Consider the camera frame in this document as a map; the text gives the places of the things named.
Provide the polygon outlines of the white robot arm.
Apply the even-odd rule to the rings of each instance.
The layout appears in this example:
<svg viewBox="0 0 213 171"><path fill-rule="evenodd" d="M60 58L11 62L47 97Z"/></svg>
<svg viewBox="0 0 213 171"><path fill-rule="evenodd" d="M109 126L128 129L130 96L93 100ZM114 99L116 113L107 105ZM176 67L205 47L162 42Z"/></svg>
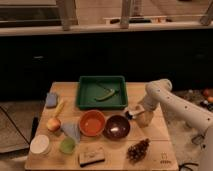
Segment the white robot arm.
<svg viewBox="0 0 213 171"><path fill-rule="evenodd" d="M195 128L204 136L198 171L213 171L213 113L174 95L171 90L169 79L146 83L146 94L139 102L142 111L154 111L161 104Z"/></svg>

